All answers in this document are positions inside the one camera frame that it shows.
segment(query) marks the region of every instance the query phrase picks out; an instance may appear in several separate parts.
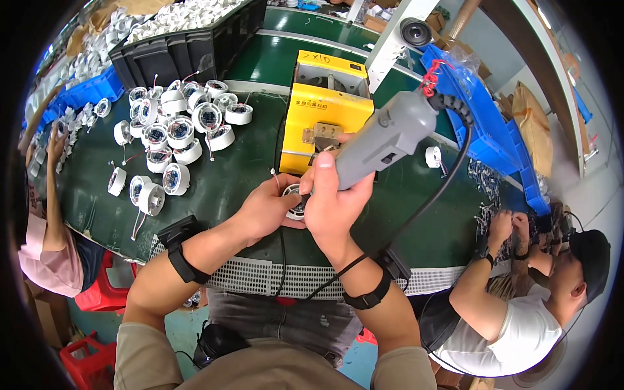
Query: tattoo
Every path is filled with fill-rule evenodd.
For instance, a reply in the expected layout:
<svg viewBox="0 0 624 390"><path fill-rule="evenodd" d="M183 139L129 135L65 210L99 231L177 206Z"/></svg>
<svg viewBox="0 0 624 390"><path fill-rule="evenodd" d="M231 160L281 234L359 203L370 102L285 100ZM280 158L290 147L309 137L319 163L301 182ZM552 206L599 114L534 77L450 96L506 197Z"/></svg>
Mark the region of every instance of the tattoo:
<svg viewBox="0 0 624 390"><path fill-rule="evenodd" d="M526 255L529 252L529 243L520 243L515 252L518 256ZM515 287L515 295L527 296L535 284L533 278L529 276L529 259L511 261L511 280Z"/></svg>

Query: black cap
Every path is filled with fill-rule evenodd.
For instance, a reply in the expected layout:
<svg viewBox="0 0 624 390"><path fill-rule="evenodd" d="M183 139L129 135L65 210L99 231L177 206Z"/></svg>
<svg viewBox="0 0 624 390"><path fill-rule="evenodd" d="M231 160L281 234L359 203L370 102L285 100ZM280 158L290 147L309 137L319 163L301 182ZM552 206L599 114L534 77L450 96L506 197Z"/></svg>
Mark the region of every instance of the black cap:
<svg viewBox="0 0 624 390"><path fill-rule="evenodd" d="M570 252L583 267L587 283L587 303L602 294L609 276L611 244L599 230L574 233L570 237Z"/></svg>

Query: black plastic crate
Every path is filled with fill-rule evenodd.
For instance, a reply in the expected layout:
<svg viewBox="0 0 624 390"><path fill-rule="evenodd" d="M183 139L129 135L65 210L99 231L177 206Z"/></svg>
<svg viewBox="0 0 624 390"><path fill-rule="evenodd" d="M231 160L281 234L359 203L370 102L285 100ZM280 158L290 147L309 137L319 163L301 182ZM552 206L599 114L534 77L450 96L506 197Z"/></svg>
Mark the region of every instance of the black plastic crate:
<svg viewBox="0 0 624 390"><path fill-rule="evenodd" d="M125 39L109 56L126 90L150 87L158 74L158 85L168 86L195 72L208 54L207 70L189 77L204 83L225 78L234 60L265 20L266 0L251 0L212 27L171 32L124 46Z"/></svg>

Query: gray shorts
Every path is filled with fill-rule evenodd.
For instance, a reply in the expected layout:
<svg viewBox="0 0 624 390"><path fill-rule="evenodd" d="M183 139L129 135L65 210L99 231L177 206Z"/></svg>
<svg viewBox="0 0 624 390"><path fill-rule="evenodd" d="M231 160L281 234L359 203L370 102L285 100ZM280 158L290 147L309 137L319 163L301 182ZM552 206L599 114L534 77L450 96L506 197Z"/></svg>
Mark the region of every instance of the gray shorts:
<svg viewBox="0 0 624 390"><path fill-rule="evenodd" d="M245 339L278 338L306 347L335 368L343 365L363 328L353 308L342 300L297 300L282 306L272 296L207 290L210 323L227 326Z"/></svg>

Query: white t-shirt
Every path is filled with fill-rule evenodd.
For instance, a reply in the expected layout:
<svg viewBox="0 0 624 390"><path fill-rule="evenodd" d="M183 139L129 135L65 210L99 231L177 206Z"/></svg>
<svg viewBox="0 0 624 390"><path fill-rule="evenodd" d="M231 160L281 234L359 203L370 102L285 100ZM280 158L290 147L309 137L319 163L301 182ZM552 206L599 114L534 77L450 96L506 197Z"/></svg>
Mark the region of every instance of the white t-shirt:
<svg viewBox="0 0 624 390"><path fill-rule="evenodd" d="M544 306L550 291L533 285L527 296L507 302L499 339L488 345L463 319L444 344L429 356L442 367L481 378L521 373L548 355L561 335L561 326Z"/></svg>

